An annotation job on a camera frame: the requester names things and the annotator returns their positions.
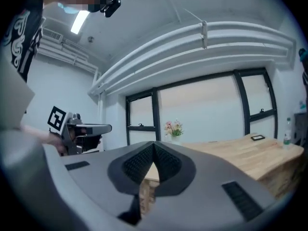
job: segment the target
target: black t-shirt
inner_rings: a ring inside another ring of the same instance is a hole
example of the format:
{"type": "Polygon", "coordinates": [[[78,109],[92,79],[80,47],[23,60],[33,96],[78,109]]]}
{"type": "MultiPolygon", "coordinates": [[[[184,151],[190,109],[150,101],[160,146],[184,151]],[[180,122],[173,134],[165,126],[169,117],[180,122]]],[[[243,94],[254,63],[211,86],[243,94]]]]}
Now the black t-shirt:
{"type": "Polygon", "coordinates": [[[25,82],[39,47],[44,21],[43,0],[27,0],[24,8],[14,16],[1,42],[1,50],[25,82]]]}

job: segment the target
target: black window frame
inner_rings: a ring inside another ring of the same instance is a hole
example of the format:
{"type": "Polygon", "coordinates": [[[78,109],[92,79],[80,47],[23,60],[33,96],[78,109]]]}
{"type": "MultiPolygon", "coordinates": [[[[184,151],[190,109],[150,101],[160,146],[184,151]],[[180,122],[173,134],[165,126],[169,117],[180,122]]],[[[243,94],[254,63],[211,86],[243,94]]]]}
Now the black window frame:
{"type": "Polygon", "coordinates": [[[247,135],[250,133],[250,123],[251,122],[262,120],[269,116],[274,116],[274,138],[276,139],[278,136],[278,114],[277,114],[277,104],[276,104],[274,89],[271,84],[270,77],[266,71],[266,68],[260,67],[260,68],[241,69],[241,70],[234,69],[233,71],[227,71],[227,72],[194,77],[194,78],[185,79],[185,80],[177,81],[174,83],[166,84],[160,87],[155,87],[155,88],[143,91],[143,92],[139,92],[139,93],[127,96],[126,97],[126,133],[127,133],[128,145],[130,145],[129,131],[155,132],[156,140],[161,141],[160,121],[159,121],[159,103],[158,103],[158,95],[157,95],[158,91],[177,87],[177,86],[191,84],[194,82],[210,80],[210,79],[226,77],[226,76],[234,76],[235,82],[238,87],[238,91],[240,93],[240,97],[242,100],[242,106],[243,106],[243,115],[244,115],[244,134],[247,135]],[[247,93],[245,90],[242,77],[256,76],[256,75],[262,75],[264,77],[265,83],[267,84],[269,88],[269,95],[271,99],[272,109],[258,113],[258,114],[250,115],[248,97],[247,97],[247,93]],[[146,98],[146,97],[152,97],[154,125],[151,127],[130,126],[130,103],[135,100],[146,98]]]}

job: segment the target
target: wooden table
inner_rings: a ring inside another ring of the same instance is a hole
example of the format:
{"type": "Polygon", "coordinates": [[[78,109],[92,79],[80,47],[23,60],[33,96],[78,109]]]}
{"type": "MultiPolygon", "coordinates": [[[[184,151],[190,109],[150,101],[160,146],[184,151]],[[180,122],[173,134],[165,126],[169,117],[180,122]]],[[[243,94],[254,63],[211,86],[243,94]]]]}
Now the wooden table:
{"type": "MultiPolygon", "coordinates": [[[[265,138],[259,141],[251,140],[249,134],[238,140],[208,142],[208,143],[182,143],[182,146],[219,156],[253,179],[261,182],[278,199],[290,188],[295,188],[298,183],[297,172],[303,167],[300,157],[304,149],[290,144],[288,149],[282,147],[282,142],[276,139],[265,138]]],[[[151,188],[159,185],[158,171],[153,164],[148,171],[141,194],[147,197],[147,192],[154,192],[151,188]]]]}

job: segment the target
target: ceiling light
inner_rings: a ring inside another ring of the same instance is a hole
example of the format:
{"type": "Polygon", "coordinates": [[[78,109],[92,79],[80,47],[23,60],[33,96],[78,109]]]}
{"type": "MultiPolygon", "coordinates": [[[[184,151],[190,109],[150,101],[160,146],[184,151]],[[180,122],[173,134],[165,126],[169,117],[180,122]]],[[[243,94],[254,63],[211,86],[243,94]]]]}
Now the ceiling light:
{"type": "Polygon", "coordinates": [[[85,11],[85,10],[79,11],[79,13],[78,13],[78,15],[77,15],[77,17],[74,21],[74,24],[72,26],[72,29],[71,29],[72,33],[75,33],[75,34],[79,33],[79,31],[82,27],[82,24],[85,22],[89,13],[90,13],[89,11],[85,11]]]}

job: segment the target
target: person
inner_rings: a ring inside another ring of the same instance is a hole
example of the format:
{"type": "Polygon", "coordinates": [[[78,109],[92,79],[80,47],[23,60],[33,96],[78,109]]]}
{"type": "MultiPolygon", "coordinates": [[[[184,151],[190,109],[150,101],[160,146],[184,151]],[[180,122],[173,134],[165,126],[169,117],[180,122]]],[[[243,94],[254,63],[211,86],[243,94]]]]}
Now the person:
{"type": "MultiPolygon", "coordinates": [[[[42,38],[42,25],[45,20],[43,9],[53,2],[59,2],[77,10],[89,10],[90,12],[96,12],[106,4],[106,0],[26,0],[24,6],[14,16],[3,37],[0,48],[6,61],[16,69],[25,82],[27,82],[32,59],[37,54],[39,42],[42,38]]],[[[20,129],[38,137],[41,143],[55,146],[60,154],[66,153],[60,136],[30,126],[21,125],[20,129]]],[[[76,140],[73,130],[70,131],[70,136],[72,141],[76,140]]]]}

